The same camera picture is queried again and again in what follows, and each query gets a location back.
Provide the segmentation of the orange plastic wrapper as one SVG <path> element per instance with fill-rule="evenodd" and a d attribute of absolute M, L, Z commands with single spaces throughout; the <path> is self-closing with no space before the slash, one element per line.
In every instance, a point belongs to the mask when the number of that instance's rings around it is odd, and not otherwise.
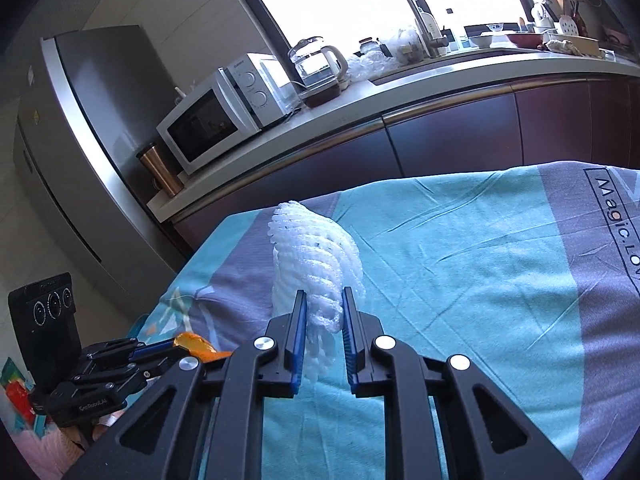
<path fill-rule="evenodd" d="M 175 336 L 172 345 L 186 350 L 190 356 L 194 356 L 202 363 L 220 361 L 232 356 L 231 351 L 217 350 L 208 340 L 191 332 L 183 332 Z"/>

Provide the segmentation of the white foam fruit net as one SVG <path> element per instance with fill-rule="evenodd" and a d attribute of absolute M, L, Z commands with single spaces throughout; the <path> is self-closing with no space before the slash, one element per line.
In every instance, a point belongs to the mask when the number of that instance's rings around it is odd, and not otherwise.
<path fill-rule="evenodd" d="M 335 335 L 343 329 L 343 289 L 366 299 L 359 249 L 332 219 L 291 200 L 273 211 L 268 222 L 274 279 L 272 314 L 293 310 L 296 294 L 306 295 L 303 373 L 310 382 L 326 376 L 337 351 Z"/>

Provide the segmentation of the chrome kitchen faucet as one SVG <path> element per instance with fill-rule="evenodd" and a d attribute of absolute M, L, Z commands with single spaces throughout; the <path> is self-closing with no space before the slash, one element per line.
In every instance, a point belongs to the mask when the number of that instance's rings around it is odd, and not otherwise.
<path fill-rule="evenodd" d="M 416 32 L 429 58 L 441 58 L 446 54 L 448 38 L 442 36 L 431 8 L 426 0 L 406 0 L 414 17 Z"/>

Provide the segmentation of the red bag on floor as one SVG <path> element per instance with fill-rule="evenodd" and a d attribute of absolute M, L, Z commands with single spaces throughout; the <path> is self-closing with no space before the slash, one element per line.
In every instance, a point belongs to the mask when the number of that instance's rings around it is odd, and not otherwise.
<path fill-rule="evenodd" d="M 32 429 L 36 413 L 29 400 L 26 378 L 11 358 L 1 367 L 1 421 L 10 434 Z"/>

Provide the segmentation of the copper travel mug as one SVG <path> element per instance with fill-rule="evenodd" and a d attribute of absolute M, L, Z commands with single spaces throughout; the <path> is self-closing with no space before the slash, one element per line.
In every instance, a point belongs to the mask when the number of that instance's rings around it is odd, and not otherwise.
<path fill-rule="evenodd" d="M 183 183 L 171 164 L 163 155 L 163 151 L 156 143 L 151 143 L 137 154 L 143 166 L 152 174 L 155 182 L 168 197 L 175 197 L 183 190 Z"/>

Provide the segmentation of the teal grey patterned tablecloth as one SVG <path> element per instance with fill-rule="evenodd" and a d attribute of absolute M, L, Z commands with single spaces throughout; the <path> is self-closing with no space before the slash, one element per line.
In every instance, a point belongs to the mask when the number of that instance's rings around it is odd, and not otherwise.
<path fill-rule="evenodd" d="M 468 356 L 584 479 L 605 479 L 639 429 L 639 169 L 583 162 L 388 180 L 305 200 L 359 248 L 363 311 L 422 356 Z M 139 338 L 219 350 L 272 317 L 274 208 L 228 217 Z M 265 404 L 263 479 L 384 479 L 382 399 L 337 362 Z"/>

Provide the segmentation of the silver refrigerator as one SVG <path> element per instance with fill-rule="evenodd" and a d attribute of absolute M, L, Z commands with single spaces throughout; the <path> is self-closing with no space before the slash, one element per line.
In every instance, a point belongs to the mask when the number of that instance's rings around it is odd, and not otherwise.
<path fill-rule="evenodd" d="M 192 254 L 152 214 L 159 189 L 139 159 L 175 104 L 137 25 L 41 39 L 23 77 L 13 159 L 40 219 L 98 291 L 130 318 L 152 310 Z"/>

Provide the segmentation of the glass electric kettle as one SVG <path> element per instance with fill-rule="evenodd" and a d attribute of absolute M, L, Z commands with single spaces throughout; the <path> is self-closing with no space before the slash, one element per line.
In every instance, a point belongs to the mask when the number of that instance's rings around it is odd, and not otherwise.
<path fill-rule="evenodd" d="M 326 44 L 321 36 L 299 40 L 288 51 L 288 58 L 306 89 L 327 81 L 340 81 L 348 71 L 348 63 L 342 52 Z"/>

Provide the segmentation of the white microwave oven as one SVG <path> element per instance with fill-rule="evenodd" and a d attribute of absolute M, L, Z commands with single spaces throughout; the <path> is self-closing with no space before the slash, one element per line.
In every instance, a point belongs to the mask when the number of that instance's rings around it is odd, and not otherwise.
<path fill-rule="evenodd" d="M 217 68 L 157 125 L 186 174 L 194 174 L 290 116 L 299 99 L 277 58 L 247 53 Z"/>

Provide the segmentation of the clear plastic bag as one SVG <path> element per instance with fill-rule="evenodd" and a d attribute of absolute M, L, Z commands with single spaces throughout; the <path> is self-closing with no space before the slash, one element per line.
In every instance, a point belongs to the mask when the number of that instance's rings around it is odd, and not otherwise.
<path fill-rule="evenodd" d="M 381 50 L 372 50 L 360 56 L 352 55 L 346 61 L 346 75 L 351 82 L 370 80 L 400 67 L 396 58 L 389 58 Z"/>

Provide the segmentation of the dark brown base cabinets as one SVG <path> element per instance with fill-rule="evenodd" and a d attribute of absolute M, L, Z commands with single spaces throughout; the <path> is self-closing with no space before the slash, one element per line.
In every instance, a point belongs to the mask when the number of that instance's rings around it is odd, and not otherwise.
<path fill-rule="evenodd" d="M 174 227 L 198 249 L 236 212 L 385 179 L 557 160 L 638 168 L 638 78 L 539 79 L 410 107 L 234 180 L 179 214 Z"/>

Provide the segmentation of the red bowl by sink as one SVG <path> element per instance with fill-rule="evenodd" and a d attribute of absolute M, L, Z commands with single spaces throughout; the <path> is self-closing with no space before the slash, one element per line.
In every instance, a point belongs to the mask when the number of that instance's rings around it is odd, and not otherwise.
<path fill-rule="evenodd" d="M 538 49 L 544 43 L 544 36 L 536 32 L 510 32 L 506 39 L 519 49 Z"/>

